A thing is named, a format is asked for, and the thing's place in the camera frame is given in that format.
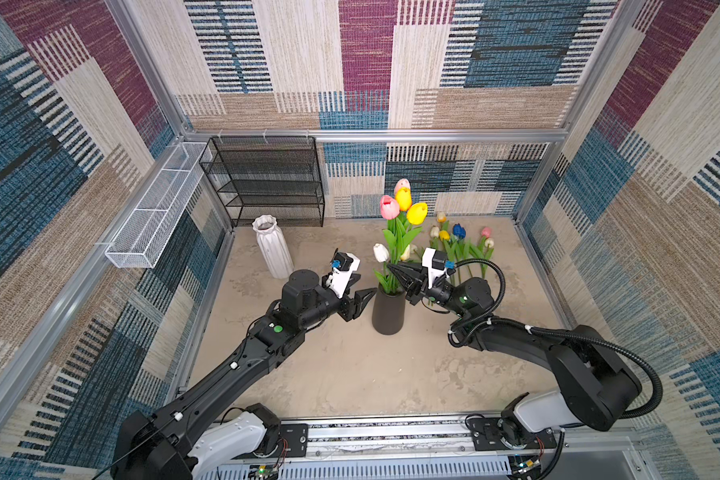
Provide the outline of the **cream white tulip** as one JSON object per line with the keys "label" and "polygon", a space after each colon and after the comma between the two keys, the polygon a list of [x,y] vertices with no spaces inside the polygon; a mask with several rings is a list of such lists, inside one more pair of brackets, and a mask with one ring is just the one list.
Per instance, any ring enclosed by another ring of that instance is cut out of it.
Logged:
{"label": "cream white tulip", "polygon": [[415,244],[407,245],[402,254],[400,255],[399,260],[401,262],[411,261],[415,257],[417,250],[418,247]]}

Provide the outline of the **black cylindrical vase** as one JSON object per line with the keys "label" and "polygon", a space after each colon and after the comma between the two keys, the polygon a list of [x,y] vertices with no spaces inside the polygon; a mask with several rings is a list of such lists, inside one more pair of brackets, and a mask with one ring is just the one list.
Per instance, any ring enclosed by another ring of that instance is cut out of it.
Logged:
{"label": "black cylindrical vase", "polygon": [[382,335],[395,335],[404,325],[405,297],[402,292],[387,293],[378,285],[374,297],[372,326]]}

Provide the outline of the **orange yellow tulip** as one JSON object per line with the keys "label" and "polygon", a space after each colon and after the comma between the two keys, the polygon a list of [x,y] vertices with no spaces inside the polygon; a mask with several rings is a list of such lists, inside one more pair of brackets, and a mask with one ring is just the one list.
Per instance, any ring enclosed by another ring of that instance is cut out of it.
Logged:
{"label": "orange yellow tulip", "polygon": [[412,194],[409,187],[401,187],[395,194],[395,200],[399,207],[399,213],[396,217],[396,235],[399,239],[402,239],[407,233],[409,228],[409,222],[407,220],[407,212],[411,208]]}

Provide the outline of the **light pink tulip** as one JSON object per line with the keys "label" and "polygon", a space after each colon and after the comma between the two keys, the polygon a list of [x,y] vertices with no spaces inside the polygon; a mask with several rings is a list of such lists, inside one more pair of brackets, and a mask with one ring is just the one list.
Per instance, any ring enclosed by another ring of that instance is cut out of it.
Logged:
{"label": "light pink tulip", "polygon": [[405,178],[401,178],[401,179],[396,183],[395,188],[394,188],[394,193],[397,193],[399,190],[401,190],[401,189],[403,189],[403,188],[407,188],[407,189],[410,188],[410,182],[409,182],[407,179],[405,179]]}

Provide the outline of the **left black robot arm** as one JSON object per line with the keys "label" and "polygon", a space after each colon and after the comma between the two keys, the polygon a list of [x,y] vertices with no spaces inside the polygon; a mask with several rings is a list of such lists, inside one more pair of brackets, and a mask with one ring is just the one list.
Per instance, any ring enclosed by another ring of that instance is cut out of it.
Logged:
{"label": "left black robot arm", "polygon": [[228,460],[276,443],[277,418],[267,409],[216,419],[258,380],[277,369],[307,333],[337,314],[358,318],[376,291],[336,294],[328,279],[292,273],[233,353],[192,388],[151,415],[132,413],[121,425],[107,473],[114,479],[199,479]]}

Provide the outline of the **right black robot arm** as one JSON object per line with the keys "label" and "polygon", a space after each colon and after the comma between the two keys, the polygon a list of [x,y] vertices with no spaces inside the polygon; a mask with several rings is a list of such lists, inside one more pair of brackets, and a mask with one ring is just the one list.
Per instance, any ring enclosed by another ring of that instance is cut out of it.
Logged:
{"label": "right black robot arm", "polygon": [[591,327],[547,329],[500,317],[495,311],[503,296],[492,294],[482,278],[452,285],[450,267],[401,263],[390,271],[411,304],[427,299],[456,315],[448,330],[452,347],[502,353],[553,374],[555,389],[522,394],[502,411],[496,424],[509,448],[524,447],[536,434],[557,427],[607,431],[620,419],[652,411],[661,400],[662,392],[655,390],[645,404],[632,405],[642,384],[630,367],[640,367],[649,377],[654,372],[639,356],[604,340]]}

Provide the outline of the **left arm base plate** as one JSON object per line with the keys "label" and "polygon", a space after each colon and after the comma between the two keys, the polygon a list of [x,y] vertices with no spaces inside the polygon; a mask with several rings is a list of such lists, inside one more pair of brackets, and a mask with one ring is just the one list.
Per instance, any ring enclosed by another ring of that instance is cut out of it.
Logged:
{"label": "left arm base plate", "polygon": [[275,460],[285,455],[285,459],[306,456],[309,426],[306,423],[282,424],[277,431],[267,432],[262,443],[252,453],[236,457],[241,459]]}

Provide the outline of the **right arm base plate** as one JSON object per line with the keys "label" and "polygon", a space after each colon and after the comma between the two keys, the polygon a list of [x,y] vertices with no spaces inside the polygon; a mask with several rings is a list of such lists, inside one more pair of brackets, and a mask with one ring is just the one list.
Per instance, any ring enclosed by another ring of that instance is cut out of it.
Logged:
{"label": "right arm base plate", "polygon": [[476,451],[554,450],[557,437],[551,429],[529,433],[500,417],[468,415],[464,420]]}

